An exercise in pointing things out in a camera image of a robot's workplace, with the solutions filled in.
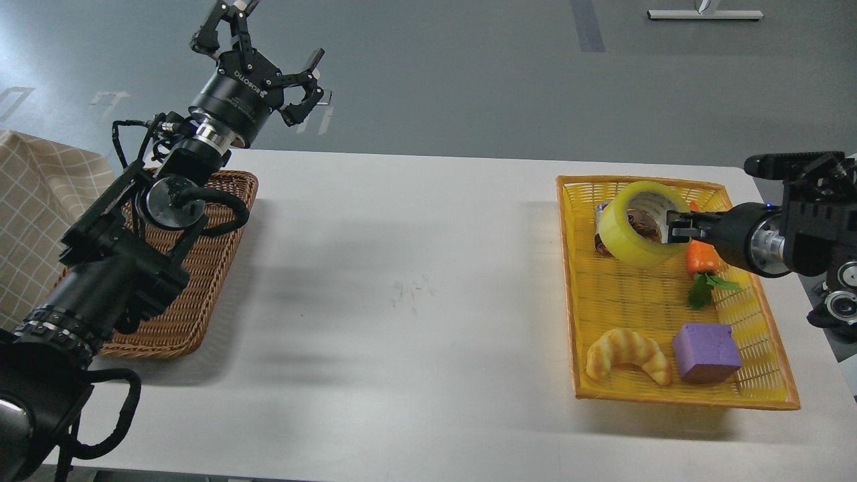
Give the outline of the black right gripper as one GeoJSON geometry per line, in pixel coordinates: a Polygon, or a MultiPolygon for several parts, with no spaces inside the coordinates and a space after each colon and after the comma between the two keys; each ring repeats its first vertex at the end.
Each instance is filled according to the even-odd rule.
{"type": "Polygon", "coordinates": [[[724,212],[666,213],[666,243],[700,240],[715,247],[726,264],[765,278],[791,272],[784,262],[783,214],[771,204],[739,204],[724,212]]]}

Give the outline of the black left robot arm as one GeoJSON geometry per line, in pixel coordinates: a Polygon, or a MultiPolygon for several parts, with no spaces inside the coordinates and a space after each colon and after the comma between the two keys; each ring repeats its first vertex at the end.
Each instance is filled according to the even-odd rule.
{"type": "Polygon", "coordinates": [[[2,332],[2,480],[31,476],[52,451],[55,479],[74,459],[116,449],[131,429],[141,378],[126,368],[91,370],[114,333],[134,333],[187,288],[183,267],[202,237],[238,231],[247,202],[208,187],[232,148],[247,149],[272,114],[303,123],[325,96],[324,49],[286,74],[251,42],[255,1],[218,1],[190,40],[216,70],[189,114],[116,120],[123,172],[62,235],[68,272],[42,305],[2,332]]]}

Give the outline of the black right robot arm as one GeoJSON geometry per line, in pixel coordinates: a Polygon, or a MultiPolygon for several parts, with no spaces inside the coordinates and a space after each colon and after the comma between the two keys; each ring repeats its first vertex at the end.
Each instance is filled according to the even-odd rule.
{"type": "Polygon", "coordinates": [[[743,169],[781,182],[781,203],[670,210],[668,243],[707,243],[726,264],[765,278],[823,276],[820,302],[806,319],[855,342],[855,159],[841,151],[768,153],[747,158],[743,169]]]}

